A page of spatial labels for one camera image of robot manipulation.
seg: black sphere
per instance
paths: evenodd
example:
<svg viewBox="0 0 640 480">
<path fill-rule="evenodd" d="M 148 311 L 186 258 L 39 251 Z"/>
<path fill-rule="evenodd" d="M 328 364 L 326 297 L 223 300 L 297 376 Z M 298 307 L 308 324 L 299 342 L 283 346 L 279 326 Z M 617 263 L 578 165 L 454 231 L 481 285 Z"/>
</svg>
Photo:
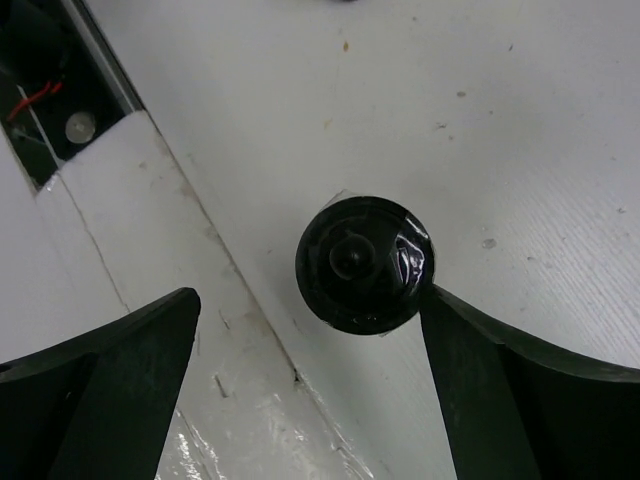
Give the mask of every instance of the black sphere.
<svg viewBox="0 0 640 480">
<path fill-rule="evenodd" d="M 329 264 L 343 280 L 366 276 L 375 265 L 376 250 L 362 235 L 352 233 L 340 240 L 329 253 Z"/>
</svg>

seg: white surface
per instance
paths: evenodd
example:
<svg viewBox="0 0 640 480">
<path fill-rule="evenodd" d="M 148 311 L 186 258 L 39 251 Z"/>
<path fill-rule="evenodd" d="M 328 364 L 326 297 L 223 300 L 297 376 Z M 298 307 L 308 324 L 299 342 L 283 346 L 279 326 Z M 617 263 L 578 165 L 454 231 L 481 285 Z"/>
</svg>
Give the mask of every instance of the white surface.
<svg viewBox="0 0 640 480">
<path fill-rule="evenodd" d="M 377 477 L 453 470 L 417 322 L 349 337 L 297 293 L 298 238 L 343 188 L 412 210 L 443 287 L 640 366 L 637 1 L 88 3 L 288 353 Z"/>
<path fill-rule="evenodd" d="M 131 310 L 180 287 L 202 300 L 162 480 L 365 479 L 313 402 L 145 113 L 61 178 Z"/>
<path fill-rule="evenodd" d="M 192 286 L 203 310 L 156 479 L 369 478 L 295 381 L 145 113 L 35 198 L 4 138 L 0 172 L 0 362 Z"/>
<path fill-rule="evenodd" d="M 126 313 L 90 245 L 64 186 L 36 200 L 0 129 L 0 363 Z"/>
</svg>

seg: white wall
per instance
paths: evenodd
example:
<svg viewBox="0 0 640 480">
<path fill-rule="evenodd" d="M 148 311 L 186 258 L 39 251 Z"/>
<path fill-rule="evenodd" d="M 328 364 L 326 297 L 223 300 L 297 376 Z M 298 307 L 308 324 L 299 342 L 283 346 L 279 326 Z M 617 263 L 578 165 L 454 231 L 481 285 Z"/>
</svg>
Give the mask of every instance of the white wall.
<svg viewBox="0 0 640 480">
<path fill-rule="evenodd" d="M 440 285 L 640 366 L 638 2 L 88 3 L 288 353 L 377 477 L 453 470 L 418 323 L 349 337 L 297 292 L 300 234 L 344 188 L 424 222 Z"/>
</svg>

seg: crack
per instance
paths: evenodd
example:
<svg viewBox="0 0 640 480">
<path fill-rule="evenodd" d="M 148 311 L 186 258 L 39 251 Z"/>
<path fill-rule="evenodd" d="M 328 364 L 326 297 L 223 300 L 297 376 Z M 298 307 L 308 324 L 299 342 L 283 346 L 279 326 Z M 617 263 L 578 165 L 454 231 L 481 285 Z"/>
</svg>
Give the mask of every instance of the crack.
<svg viewBox="0 0 640 480">
<path fill-rule="evenodd" d="M 113 279 L 113 276 L 111 275 L 111 272 L 109 271 L 109 268 L 107 268 L 107 264 L 106 264 L 106 262 L 104 260 L 104 255 L 102 255 L 102 251 L 100 250 L 100 247 L 98 246 L 98 242 L 96 242 L 96 239 L 93 236 L 93 233 L 91 233 L 91 230 L 89 229 L 89 225 L 87 224 L 87 220 L 84 218 L 84 214 L 82 213 L 82 210 L 80 210 L 80 207 L 78 206 L 78 204 L 76 202 L 76 199 L 73 198 L 73 195 L 71 194 L 71 190 L 69 190 L 69 187 L 67 187 L 67 184 L 64 181 L 64 178 L 62 178 L 62 175 L 60 175 L 60 183 L 62 183 L 62 186 L 64 187 L 64 189 L 69 194 L 69 198 L 71 199 L 71 203 L 73 203 L 73 206 L 75 207 L 76 211 L 78 212 L 78 215 L 80 215 L 80 220 L 82 221 L 82 225 L 84 226 L 84 230 L 87 232 L 87 235 L 89 235 L 89 238 L 91 239 L 91 242 L 93 243 L 93 246 L 95 247 L 96 252 L 98 252 L 98 257 L 100 257 L 100 263 L 102 263 L 102 266 L 104 267 L 105 272 L 107 272 L 107 277 L 109 277 L 109 281 L 111 282 L 111 285 L 113 286 L 113 290 L 116 292 L 118 300 L 120 300 L 120 303 L 125 308 L 125 310 L 128 313 L 131 313 L 131 309 L 126 304 L 126 302 L 122 299 L 122 295 L 120 294 L 120 291 L 118 290 L 118 287 L 116 286 L 116 282 Z"/>
</svg>

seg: electrical wire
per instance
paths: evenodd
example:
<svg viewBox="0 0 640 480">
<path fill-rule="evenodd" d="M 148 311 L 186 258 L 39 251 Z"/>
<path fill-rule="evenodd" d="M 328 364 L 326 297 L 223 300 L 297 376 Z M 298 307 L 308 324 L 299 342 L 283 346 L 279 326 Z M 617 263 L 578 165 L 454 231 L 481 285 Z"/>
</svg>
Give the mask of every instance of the electrical wire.
<svg viewBox="0 0 640 480">
<path fill-rule="evenodd" d="M 44 87 L 42 87 L 41 90 L 19 101 L 18 104 L 15 107 L 13 107 L 13 110 L 11 110 L 11 113 L 7 116 L 7 122 L 12 122 L 21 111 L 43 100 L 45 97 L 55 95 L 60 91 L 61 88 L 62 88 L 62 81 L 57 81 L 53 83 L 51 80 L 49 80 L 44 85 Z"/>
</svg>

